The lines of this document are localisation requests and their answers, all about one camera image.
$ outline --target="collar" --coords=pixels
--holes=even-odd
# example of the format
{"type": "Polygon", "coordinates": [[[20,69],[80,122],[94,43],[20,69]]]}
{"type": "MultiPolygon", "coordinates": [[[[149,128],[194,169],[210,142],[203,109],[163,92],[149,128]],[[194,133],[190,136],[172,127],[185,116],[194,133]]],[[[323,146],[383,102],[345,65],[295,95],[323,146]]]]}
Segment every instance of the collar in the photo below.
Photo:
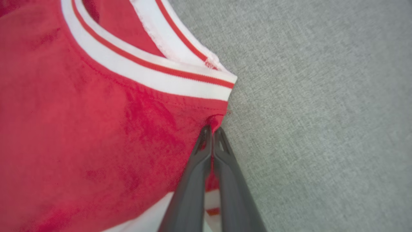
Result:
{"type": "Polygon", "coordinates": [[[105,68],[161,92],[227,101],[237,77],[190,34],[169,3],[131,3],[154,42],[167,44],[163,49],[168,47],[165,53],[172,54],[165,54],[168,59],[140,50],[106,31],[90,17],[82,0],[61,0],[64,19],[75,41],[105,68]]]}

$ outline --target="jersey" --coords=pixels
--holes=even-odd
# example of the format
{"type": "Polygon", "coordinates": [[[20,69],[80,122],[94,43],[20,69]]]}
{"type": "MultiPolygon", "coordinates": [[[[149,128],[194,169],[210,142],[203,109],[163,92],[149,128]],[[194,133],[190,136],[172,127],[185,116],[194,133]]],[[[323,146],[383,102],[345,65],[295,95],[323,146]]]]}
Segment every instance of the jersey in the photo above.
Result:
{"type": "Polygon", "coordinates": [[[1,7],[0,230],[150,221],[237,77],[166,0],[1,7]]]}

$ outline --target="gray fabric surface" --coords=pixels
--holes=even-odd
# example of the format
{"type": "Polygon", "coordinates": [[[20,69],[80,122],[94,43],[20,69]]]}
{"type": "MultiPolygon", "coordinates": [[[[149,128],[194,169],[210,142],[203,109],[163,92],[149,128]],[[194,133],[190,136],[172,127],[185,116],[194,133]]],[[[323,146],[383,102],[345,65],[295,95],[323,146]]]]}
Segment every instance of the gray fabric surface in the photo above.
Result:
{"type": "Polygon", "coordinates": [[[223,128],[269,231],[412,231],[412,4],[171,0],[239,79],[223,128]]]}

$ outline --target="white trim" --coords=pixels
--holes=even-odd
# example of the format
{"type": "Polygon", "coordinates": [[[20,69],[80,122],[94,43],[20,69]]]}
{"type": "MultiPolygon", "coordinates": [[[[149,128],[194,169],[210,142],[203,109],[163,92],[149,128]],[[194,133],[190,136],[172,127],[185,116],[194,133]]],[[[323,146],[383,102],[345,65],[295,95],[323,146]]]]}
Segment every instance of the white trim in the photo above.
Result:
{"type": "Polygon", "coordinates": [[[166,58],[204,67],[197,57],[175,34],[155,0],[130,0],[146,32],[166,58]]]}
{"type": "MultiPolygon", "coordinates": [[[[143,67],[117,53],[110,48],[98,42],[90,35],[81,25],[75,15],[71,0],[61,0],[64,19],[79,46],[95,61],[107,69],[139,82],[147,87],[158,91],[206,99],[218,99],[227,101],[231,88],[224,86],[191,80],[169,74],[162,73],[150,68],[143,67]]],[[[204,67],[193,66],[183,63],[174,62],[163,57],[152,55],[140,50],[110,34],[108,31],[98,25],[86,11],[82,0],[75,0],[75,7],[86,24],[99,36],[110,42],[112,45],[120,48],[127,53],[143,59],[147,62],[164,66],[167,68],[184,71],[187,73],[200,74],[212,78],[235,83],[237,77],[222,71],[212,70],[204,67]]]]}
{"type": "Polygon", "coordinates": [[[205,209],[220,208],[220,191],[218,189],[205,193],[205,209]]]}
{"type": "MultiPolygon", "coordinates": [[[[218,70],[229,73],[223,65],[221,65],[219,58],[203,46],[185,27],[170,3],[167,0],[161,0],[161,2],[177,28],[179,28],[182,34],[195,48],[197,48],[198,51],[207,57],[207,62],[218,68],[218,70]]],[[[133,5],[146,32],[168,59],[208,67],[205,61],[197,57],[197,55],[184,44],[178,35],[176,35],[175,31],[160,11],[155,0],[130,0],[130,3],[133,5]]]]}
{"type": "MultiPolygon", "coordinates": [[[[166,209],[170,204],[174,192],[166,194],[162,199],[160,199],[156,204],[146,210],[143,214],[135,219],[129,220],[122,224],[116,225],[112,228],[104,230],[103,232],[156,232],[162,222],[163,216],[166,213],[166,209]]],[[[210,216],[204,214],[204,232],[216,232],[219,230],[215,229],[216,225],[210,216]]]]}
{"type": "Polygon", "coordinates": [[[168,0],[161,0],[164,8],[166,11],[169,13],[169,16],[172,18],[173,22],[176,24],[176,26],[179,28],[179,30],[185,35],[187,40],[190,41],[190,43],[195,46],[201,53],[203,53],[205,56],[207,56],[208,61],[213,64],[215,67],[217,67],[219,70],[225,71],[227,73],[230,73],[228,70],[225,69],[225,67],[219,62],[219,58],[217,55],[215,55],[213,52],[211,52],[208,48],[203,46],[194,36],[193,34],[189,31],[189,29],[183,24],[183,22],[180,20],[176,12],[173,10],[172,6],[170,5],[168,0]]]}

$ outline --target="white collar trim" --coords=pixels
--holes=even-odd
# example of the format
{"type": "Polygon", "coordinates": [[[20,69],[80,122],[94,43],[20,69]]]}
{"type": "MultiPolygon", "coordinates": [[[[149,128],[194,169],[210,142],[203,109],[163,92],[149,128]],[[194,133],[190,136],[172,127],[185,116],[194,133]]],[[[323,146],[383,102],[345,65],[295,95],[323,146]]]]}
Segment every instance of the white collar trim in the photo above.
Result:
{"type": "Polygon", "coordinates": [[[79,46],[107,69],[158,91],[227,101],[237,77],[140,50],[110,34],[82,0],[61,0],[64,19],[79,46]]]}
{"type": "Polygon", "coordinates": [[[229,73],[185,27],[167,0],[130,0],[146,32],[166,58],[229,73]]]}

